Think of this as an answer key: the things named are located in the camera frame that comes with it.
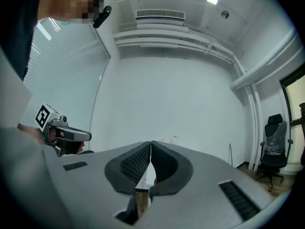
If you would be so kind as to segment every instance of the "window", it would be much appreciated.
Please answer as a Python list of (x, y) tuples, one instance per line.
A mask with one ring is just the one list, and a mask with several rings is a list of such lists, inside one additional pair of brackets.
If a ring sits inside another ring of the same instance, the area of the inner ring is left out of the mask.
[(299, 164), (305, 146), (305, 136), (301, 125), (300, 104), (305, 103), (305, 67), (302, 65), (295, 72), (280, 81), (287, 102), (290, 138), (294, 141), (289, 155), (289, 162)]
[(90, 24), (44, 19), (35, 27), (24, 84), (32, 92), (20, 122), (36, 126), (43, 102), (89, 131), (95, 96), (110, 56)]

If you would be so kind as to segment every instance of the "hand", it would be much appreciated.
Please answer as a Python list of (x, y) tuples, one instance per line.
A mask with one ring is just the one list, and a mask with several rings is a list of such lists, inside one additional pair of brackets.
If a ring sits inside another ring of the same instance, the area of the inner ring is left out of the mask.
[[(23, 132), (31, 135), (34, 137), (40, 145), (45, 145), (43, 139), (42, 139), (42, 133), (40, 129), (34, 128), (34, 127), (28, 127), (22, 124), (18, 124), (18, 129)], [(51, 129), (50, 131), (50, 141), (53, 142), (55, 140), (55, 129)], [(85, 146), (84, 142), (81, 143), (77, 153), (80, 153), (83, 151), (83, 147)]]

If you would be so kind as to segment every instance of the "doorway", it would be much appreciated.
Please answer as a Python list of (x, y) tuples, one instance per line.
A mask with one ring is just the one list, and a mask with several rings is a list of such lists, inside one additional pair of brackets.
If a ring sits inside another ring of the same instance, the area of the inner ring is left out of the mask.
[(301, 166), (301, 156), (304, 152), (305, 136), (301, 125), (300, 104), (305, 103), (305, 64), (280, 81), (289, 115), (290, 139), (293, 140), (288, 164), (296, 169)]

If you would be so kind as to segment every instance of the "air vent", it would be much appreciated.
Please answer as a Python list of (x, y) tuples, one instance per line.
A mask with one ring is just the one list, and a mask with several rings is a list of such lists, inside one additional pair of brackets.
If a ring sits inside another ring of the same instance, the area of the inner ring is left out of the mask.
[(259, 208), (247, 197), (246, 194), (232, 181), (219, 184), (222, 191), (230, 200), (243, 220), (248, 220), (259, 213)]
[(68, 164), (68, 165), (64, 165), (64, 169), (66, 171), (69, 171), (69, 170), (74, 170), (74, 169), (77, 169), (77, 168), (81, 168), (83, 166), (87, 166), (88, 164), (84, 161), (81, 161), (81, 162), (77, 162), (77, 163), (73, 163), (73, 164)]
[(165, 18), (185, 20), (185, 13), (174, 10), (137, 10), (136, 11), (136, 15), (135, 15), (136, 19), (147, 18), (147, 17), (153, 17), (153, 18), (165, 17)]

